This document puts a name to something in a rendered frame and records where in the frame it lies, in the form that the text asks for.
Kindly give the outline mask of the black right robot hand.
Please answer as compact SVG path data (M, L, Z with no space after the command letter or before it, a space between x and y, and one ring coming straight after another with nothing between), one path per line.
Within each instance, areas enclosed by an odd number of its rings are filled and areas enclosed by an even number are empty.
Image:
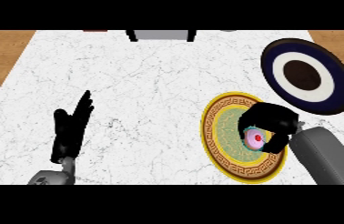
M262 151L278 154L290 143L290 135L297 132L299 114L287 107L259 102L243 114L238 120L238 132L246 140L246 132L250 127L262 128L275 133L263 144Z

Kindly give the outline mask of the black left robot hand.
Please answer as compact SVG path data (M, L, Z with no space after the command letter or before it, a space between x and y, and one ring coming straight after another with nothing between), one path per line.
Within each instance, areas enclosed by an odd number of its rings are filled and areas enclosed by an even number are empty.
M76 158L83 146L83 134L95 109L92 93L85 91L74 113L65 109L54 111L55 140L52 145L52 163L61 164L65 157Z

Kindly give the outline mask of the pink frosted cupcake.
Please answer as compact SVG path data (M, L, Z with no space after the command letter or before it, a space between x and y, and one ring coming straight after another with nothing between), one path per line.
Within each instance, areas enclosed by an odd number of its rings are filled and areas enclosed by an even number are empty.
M262 151L263 146L269 142L271 138L272 138L271 131L268 131L259 127L249 127L246 129L244 144L250 150Z

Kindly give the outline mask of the yellow brown patterned plate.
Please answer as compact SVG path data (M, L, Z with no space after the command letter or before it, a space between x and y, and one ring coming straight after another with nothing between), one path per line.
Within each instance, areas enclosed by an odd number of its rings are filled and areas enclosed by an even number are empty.
M219 170L237 181L259 184L269 181L284 168L288 148L278 154L250 149L238 132L238 120L262 100L244 92L219 95L203 111L203 146Z

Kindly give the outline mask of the navy white brown plate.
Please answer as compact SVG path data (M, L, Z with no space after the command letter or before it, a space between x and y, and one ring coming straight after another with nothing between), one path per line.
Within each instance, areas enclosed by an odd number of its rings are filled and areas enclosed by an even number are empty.
M278 39L263 49L262 72L293 106L316 115L344 112L344 64L322 46L299 38Z

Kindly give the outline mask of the grey black appliance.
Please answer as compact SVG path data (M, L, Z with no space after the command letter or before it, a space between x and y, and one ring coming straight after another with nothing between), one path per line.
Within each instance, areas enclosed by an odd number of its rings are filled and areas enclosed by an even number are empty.
M127 37L132 42L139 40L195 40L195 30L127 30Z

